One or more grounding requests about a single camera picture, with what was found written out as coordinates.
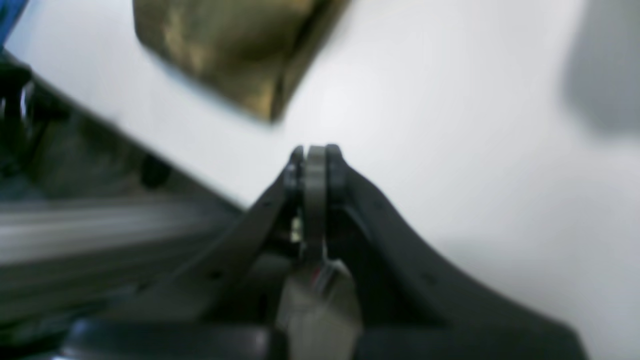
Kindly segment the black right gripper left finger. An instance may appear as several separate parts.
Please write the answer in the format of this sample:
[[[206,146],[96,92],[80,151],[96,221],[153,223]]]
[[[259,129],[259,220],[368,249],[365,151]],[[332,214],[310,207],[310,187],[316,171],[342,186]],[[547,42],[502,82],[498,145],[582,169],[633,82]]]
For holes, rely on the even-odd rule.
[[[267,325],[215,325],[202,317],[254,264],[298,191],[304,150],[221,239],[175,274],[94,317],[76,321],[62,360],[285,360],[286,336]]]

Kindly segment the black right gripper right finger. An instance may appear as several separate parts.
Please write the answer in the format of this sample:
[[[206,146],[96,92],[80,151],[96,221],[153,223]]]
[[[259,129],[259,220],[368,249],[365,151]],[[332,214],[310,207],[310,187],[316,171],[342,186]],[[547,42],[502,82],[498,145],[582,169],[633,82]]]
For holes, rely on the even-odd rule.
[[[363,330],[355,360],[585,360],[569,326],[440,255],[328,145],[327,252],[344,262]]]

